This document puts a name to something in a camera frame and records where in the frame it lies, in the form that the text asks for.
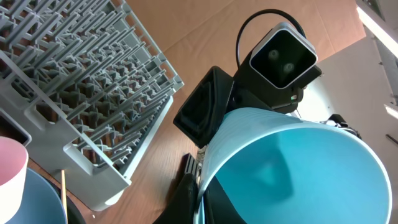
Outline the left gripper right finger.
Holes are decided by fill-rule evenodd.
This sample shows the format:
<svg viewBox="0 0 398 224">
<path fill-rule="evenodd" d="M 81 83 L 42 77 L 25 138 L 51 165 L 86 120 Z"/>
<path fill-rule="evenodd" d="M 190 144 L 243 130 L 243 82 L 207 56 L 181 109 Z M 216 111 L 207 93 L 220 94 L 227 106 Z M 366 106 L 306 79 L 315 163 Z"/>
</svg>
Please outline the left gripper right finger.
<svg viewBox="0 0 398 224">
<path fill-rule="evenodd" d="M 246 224 L 216 177 L 205 191 L 206 224 Z"/>
</svg>

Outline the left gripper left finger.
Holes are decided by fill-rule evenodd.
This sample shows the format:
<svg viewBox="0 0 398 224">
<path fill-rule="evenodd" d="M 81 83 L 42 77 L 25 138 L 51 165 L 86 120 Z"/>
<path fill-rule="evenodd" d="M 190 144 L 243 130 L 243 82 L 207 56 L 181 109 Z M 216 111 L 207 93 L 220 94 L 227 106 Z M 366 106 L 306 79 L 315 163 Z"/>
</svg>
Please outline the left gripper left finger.
<svg viewBox="0 0 398 224">
<path fill-rule="evenodd" d="M 192 224 L 198 186 L 193 174 L 185 174 L 174 196 L 154 224 Z"/>
</svg>

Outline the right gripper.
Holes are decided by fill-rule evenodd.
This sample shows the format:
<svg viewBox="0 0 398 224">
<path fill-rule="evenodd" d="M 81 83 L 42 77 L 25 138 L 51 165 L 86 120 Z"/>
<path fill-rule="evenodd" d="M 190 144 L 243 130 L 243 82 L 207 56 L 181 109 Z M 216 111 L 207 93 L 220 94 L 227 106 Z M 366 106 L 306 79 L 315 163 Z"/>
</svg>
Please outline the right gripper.
<svg viewBox="0 0 398 224">
<path fill-rule="evenodd" d="M 251 68 L 250 58 L 248 54 L 233 78 L 220 67 L 211 67 L 174 117 L 173 124 L 197 147 L 211 141 L 226 111 L 239 108 L 282 114 L 295 111 L 303 100 L 304 89 L 322 74 L 314 66 L 287 88 L 278 89 Z"/>
</svg>

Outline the light blue cup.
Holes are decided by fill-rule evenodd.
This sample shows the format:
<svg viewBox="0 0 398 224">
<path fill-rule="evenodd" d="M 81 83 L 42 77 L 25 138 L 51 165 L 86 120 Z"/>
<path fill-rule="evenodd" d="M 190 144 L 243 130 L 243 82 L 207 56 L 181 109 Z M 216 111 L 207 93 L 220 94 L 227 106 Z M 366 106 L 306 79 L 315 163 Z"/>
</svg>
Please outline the light blue cup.
<svg viewBox="0 0 398 224">
<path fill-rule="evenodd" d="M 246 223 L 388 223 L 386 168 L 343 129 L 258 108 L 227 113 L 205 152 L 195 223 L 216 177 Z"/>
</svg>

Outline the pink cup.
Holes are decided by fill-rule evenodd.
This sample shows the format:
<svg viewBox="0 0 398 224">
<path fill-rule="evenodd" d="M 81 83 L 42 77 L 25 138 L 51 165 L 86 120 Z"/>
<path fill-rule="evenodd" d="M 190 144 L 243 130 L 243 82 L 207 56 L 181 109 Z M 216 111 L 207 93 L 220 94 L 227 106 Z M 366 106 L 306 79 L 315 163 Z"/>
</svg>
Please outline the pink cup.
<svg viewBox="0 0 398 224">
<path fill-rule="evenodd" d="M 20 142 L 1 137 L 1 224 L 21 205 L 28 160 L 27 149 Z"/>
</svg>

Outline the grey dishwasher rack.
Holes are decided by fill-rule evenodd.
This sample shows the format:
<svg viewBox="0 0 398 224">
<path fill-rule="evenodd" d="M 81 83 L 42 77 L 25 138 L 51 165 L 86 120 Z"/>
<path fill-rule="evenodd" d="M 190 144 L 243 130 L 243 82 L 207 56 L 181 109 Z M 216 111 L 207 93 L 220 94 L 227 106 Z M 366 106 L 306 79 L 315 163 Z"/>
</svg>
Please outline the grey dishwasher rack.
<svg viewBox="0 0 398 224">
<path fill-rule="evenodd" d="M 130 186 L 181 87 L 126 1 L 1 2 L 1 113 L 91 210 Z"/>
</svg>

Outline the round black serving tray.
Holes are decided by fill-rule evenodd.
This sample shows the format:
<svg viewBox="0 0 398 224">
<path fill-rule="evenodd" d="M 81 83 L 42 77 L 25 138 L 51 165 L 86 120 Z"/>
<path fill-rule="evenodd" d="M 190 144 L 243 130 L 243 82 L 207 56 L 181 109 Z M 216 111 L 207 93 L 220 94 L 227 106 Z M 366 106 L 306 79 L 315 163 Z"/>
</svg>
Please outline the round black serving tray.
<svg viewBox="0 0 398 224">
<path fill-rule="evenodd" d="M 57 187 L 54 183 L 46 179 L 46 181 L 52 186 L 56 191 L 57 195 L 61 198 L 61 189 Z M 72 202 L 72 200 L 67 196 L 67 218 L 68 224 L 86 224 L 83 215 L 80 213 L 79 209 Z"/>
</svg>

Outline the wooden chopstick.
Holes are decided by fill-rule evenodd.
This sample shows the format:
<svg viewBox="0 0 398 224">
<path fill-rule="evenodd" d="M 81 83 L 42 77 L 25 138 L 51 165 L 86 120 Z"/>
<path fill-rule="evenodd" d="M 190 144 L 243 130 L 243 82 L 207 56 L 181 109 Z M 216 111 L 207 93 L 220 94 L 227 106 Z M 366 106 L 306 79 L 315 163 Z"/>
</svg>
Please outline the wooden chopstick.
<svg viewBox="0 0 398 224">
<path fill-rule="evenodd" d="M 66 180 L 65 171 L 61 170 L 61 199 L 63 204 L 63 209 L 65 212 L 66 223 L 68 223 L 68 210 L 67 210 L 67 191 L 66 191 Z"/>
</svg>

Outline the dark blue plate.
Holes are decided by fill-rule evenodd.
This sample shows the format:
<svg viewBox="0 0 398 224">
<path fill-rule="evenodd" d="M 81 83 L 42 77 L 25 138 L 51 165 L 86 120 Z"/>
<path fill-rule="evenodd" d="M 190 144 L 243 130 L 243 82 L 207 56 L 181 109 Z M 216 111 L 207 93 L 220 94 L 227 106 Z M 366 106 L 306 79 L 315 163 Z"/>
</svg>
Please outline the dark blue plate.
<svg viewBox="0 0 398 224">
<path fill-rule="evenodd" d="M 53 187 L 28 168 L 21 205 L 6 224 L 67 224 L 67 217 Z"/>
</svg>

